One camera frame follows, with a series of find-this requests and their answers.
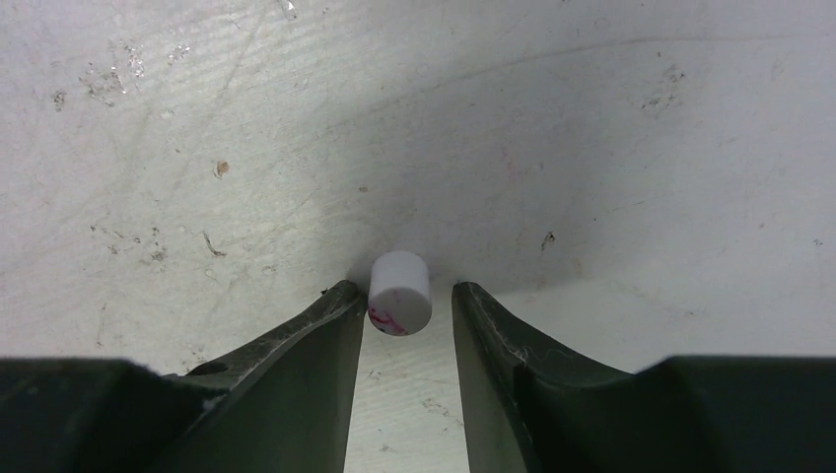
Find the white background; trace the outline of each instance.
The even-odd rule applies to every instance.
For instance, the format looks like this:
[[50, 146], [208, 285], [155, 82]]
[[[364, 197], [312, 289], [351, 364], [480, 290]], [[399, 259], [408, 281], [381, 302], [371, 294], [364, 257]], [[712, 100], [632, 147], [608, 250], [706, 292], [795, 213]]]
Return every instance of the white background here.
[[366, 473], [467, 468], [459, 279], [629, 371], [836, 354], [836, 3], [294, 7], [3, 2], [3, 355], [186, 372], [410, 249], [436, 310], [367, 326]]

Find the pink ink mark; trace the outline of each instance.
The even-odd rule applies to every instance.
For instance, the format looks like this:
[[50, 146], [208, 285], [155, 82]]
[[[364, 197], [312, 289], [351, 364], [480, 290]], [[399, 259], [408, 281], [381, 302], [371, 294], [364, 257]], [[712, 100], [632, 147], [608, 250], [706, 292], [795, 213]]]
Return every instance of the pink ink mark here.
[[389, 314], [388, 310], [384, 310], [383, 313], [386, 315], [386, 318], [379, 317], [378, 312], [373, 307], [369, 307], [369, 319], [371, 319], [372, 322], [376, 322], [380, 325], [388, 325], [392, 327], [394, 333], [398, 335], [408, 335], [406, 330], [404, 330], [403, 327], [401, 327], [400, 325], [398, 325], [397, 322], [394, 321], [394, 319], [391, 317], [391, 314]]

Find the dark metal jaw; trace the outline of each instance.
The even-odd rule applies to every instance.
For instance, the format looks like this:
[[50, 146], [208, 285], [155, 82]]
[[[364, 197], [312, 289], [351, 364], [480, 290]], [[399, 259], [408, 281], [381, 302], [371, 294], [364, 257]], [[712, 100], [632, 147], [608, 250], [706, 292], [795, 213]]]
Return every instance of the dark metal jaw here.
[[[366, 295], [343, 281], [184, 376], [0, 362], [0, 465], [38, 472], [343, 470]], [[833, 471], [836, 361], [589, 359], [474, 283], [453, 288], [470, 470]]]

